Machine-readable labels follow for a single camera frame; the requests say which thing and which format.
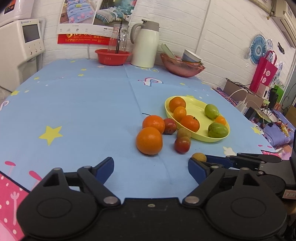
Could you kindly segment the small brown yellow fruit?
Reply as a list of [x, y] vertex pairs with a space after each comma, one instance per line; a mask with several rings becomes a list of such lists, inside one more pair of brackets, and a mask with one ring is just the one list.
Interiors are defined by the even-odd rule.
[[207, 157], [205, 154], [203, 153], [194, 153], [191, 158], [200, 161], [200, 162], [206, 162], [207, 161]]

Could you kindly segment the oblong green mango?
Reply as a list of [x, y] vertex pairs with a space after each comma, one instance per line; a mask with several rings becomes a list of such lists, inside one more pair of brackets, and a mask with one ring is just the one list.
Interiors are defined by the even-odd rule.
[[208, 126], [208, 136], [211, 138], [224, 138], [228, 133], [227, 127], [221, 123], [212, 123]]

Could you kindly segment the small orange plate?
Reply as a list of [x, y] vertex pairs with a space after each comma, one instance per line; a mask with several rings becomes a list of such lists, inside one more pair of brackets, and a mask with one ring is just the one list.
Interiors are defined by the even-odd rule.
[[217, 118], [215, 118], [215, 122], [220, 123], [224, 126], [226, 125], [226, 119], [221, 115], [219, 115]]

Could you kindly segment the orange mandarin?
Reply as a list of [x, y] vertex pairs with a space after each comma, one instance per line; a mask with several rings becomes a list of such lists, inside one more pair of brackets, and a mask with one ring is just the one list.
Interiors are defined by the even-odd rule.
[[199, 121], [192, 115], [186, 115], [181, 120], [181, 125], [191, 130], [192, 132], [197, 132], [200, 128]]

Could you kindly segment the round green fruit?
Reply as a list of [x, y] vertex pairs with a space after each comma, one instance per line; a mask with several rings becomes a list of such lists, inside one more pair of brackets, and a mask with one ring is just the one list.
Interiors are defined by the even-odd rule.
[[204, 109], [205, 115], [211, 120], [215, 120], [219, 116], [219, 110], [213, 104], [207, 104]]

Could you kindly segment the small orange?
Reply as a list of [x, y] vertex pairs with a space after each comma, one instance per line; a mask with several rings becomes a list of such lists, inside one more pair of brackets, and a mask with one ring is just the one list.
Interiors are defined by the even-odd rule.
[[183, 106], [178, 106], [173, 112], [173, 117], [177, 122], [181, 122], [182, 118], [187, 115], [186, 108]]

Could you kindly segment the large orange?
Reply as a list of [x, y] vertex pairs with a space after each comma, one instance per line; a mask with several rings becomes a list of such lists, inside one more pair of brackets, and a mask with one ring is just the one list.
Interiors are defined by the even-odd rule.
[[153, 127], [143, 128], [136, 137], [137, 149], [146, 155], [156, 155], [163, 147], [162, 134]]

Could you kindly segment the purple bed sheet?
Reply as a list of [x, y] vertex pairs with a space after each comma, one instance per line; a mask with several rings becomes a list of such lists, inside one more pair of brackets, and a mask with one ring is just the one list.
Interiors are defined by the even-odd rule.
[[[216, 91], [222, 95], [225, 99], [227, 99], [229, 96], [223, 92], [223, 90], [220, 87], [217, 87]], [[235, 103], [232, 99], [229, 100], [231, 104], [236, 107], [237, 103]], [[290, 131], [288, 131], [288, 136], [281, 130], [280, 127], [278, 127], [276, 124], [268, 125], [267, 121], [265, 120], [264, 123], [266, 127], [264, 128], [264, 132], [261, 132], [265, 138], [268, 140], [271, 146], [274, 148], [284, 146], [284, 145], [290, 145], [292, 146], [293, 137], [294, 137], [294, 127], [292, 124], [285, 119], [285, 117], [281, 113], [276, 113], [280, 117], [280, 119], [288, 125], [288, 128]]]

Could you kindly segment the small yellowish fruit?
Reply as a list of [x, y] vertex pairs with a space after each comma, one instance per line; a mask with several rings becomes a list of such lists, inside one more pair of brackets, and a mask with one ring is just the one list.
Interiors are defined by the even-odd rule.
[[188, 137], [191, 138], [191, 132], [186, 128], [180, 128], [177, 132], [177, 138]]

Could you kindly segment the brown cardboard box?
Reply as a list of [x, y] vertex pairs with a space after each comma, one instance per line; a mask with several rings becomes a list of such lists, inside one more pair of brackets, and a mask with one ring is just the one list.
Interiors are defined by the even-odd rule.
[[259, 108], [263, 105], [264, 99], [249, 89], [249, 84], [244, 85], [239, 82], [232, 81], [226, 78], [226, 84], [223, 92], [227, 94], [235, 103], [241, 106], [246, 105], [248, 108]]

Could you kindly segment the pink leaf bowl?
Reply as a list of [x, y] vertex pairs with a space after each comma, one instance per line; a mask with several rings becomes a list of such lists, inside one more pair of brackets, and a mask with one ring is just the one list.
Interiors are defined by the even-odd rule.
[[161, 53], [160, 57], [165, 68], [170, 73], [173, 73], [180, 77], [193, 77], [205, 70], [203, 63], [191, 63], [183, 61], [180, 57], [177, 57], [177, 59], [173, 59], [165, 53]]

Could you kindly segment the green tilted plate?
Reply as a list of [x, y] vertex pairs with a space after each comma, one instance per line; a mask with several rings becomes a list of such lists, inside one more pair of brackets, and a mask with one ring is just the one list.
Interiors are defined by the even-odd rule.
[[162, 48], [162, 50], [166, 53], [166, 55], [169, 57], [169, 58], [171, 58], [171, 59], [177, 59], [176, 57], [175, 57], [175, 55], [173, 54], [173, 52], [168, 48], [168, 46], [166, 45], [166, 44], [164, 44], [164, 43], [162, 43], [161, 44], [161, 48]]

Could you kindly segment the white thermos jug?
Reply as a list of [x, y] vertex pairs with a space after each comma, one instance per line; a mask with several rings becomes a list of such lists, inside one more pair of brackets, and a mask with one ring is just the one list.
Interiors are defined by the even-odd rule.
[[131, 64], [141, 68], [153, 68], [159, 46], [159, 23], [142, 20], [130, 32], [133, 44]]

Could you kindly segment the white water dispenser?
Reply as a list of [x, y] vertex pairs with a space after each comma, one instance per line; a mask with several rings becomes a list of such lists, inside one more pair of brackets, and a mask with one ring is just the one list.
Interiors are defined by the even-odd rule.
[[39, 19], [17, 20], [1, 27], [1, 88], [14, 91], [37, 72], [45, 51]]

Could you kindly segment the wall air conditioner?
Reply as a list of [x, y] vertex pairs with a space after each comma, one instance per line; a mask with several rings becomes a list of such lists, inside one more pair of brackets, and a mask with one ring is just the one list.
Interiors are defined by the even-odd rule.
[[284, 0], [271, 1], [271, 10], [266, 18], [274, 20], [290, 46], [295, 48], [295, 15], [288, 3]]

